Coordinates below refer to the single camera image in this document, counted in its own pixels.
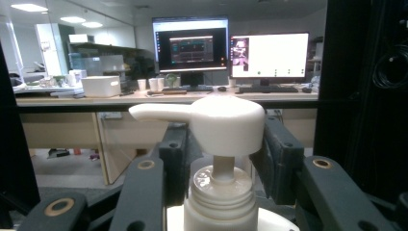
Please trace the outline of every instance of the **keyboard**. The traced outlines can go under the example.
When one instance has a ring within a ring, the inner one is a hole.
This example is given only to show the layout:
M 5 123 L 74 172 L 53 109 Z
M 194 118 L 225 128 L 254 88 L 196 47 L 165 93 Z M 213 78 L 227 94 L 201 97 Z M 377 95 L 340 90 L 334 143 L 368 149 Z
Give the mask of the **keyboard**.
M 186 90 L 187 92 L 192 92 L 192 91 L 214 91 L 213 87 L 205 86 L 205 85 L 198 85 L 197 87 L 182 86 L 182 87 L 177 87 L 177 88 L 165 88 L 162 91 L 167 91 L 167 90 Z
M 279 87 L 279 86 L 252 86 L 241 87 L 239 93 L 298 93 L 294 87 Z

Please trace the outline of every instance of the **white box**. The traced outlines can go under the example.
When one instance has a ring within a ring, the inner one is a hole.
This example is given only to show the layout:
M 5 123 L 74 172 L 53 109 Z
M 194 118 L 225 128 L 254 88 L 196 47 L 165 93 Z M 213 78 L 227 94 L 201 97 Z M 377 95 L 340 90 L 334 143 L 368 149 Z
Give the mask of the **white box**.
M 88 76 L 81 79 L 85 97 L 112 97 L 119 95 L 119 76 Z
M 69 42 L 71 43 L 81 43 L 81 42 L 95 43 L 95 38 L 94 36 L 89 36 L 85 34 L 69 35 Z

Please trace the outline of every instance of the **wall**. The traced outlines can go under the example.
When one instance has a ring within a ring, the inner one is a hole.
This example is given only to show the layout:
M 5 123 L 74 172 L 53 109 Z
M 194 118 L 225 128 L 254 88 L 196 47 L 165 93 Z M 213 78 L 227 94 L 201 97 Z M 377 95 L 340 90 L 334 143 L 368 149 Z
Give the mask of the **wall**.
M 37 40 L 34 26 L 13 25 L 15 36 L 21 52 L 23 62 L 23 72 L 33 71 L 36 66 L 34 62 L 42 63 L 42 56 Z M 6 24 L 0 23 L 0 39 L 6 56 L 6 63 L 9 72 L 18 73 L 16 59 L 13 52 L 13 45 Z
M 253 20 L 230 22 L 231 35 L 275 34 L 308 32 L 314 39 L 324 35 L 326 9 L 322 9 L 300 19 Z

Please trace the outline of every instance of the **floor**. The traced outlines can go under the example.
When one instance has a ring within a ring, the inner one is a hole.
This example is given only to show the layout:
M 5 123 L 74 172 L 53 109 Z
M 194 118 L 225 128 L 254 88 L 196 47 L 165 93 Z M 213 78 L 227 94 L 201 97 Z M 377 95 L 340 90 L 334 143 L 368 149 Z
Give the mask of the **floor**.
M 49 158 L 49 149 L 36 149 L 31 158 L 39 187 L 113 189 L 125 178 L 123 173 L 112 185 L 105 185 L 100 160 L 93 160 L 93 150 L 81 149 L 80 155 L 73 154 Z

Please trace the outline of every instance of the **ceiling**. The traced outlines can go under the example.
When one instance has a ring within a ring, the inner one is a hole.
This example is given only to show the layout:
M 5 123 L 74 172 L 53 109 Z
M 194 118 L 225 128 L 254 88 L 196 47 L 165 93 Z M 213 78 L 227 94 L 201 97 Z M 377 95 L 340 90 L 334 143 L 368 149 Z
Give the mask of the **ceiling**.
M 34 3 L 49 14 L 25 13 L 11 4 Z M 0 18 L 15 24 L 58 22 L 77 15 L 105 27 L 150 25 L 152 17 L 226 14 L 230 21 L 298 19 L 326 7 L 327 0 L 2 0 Z

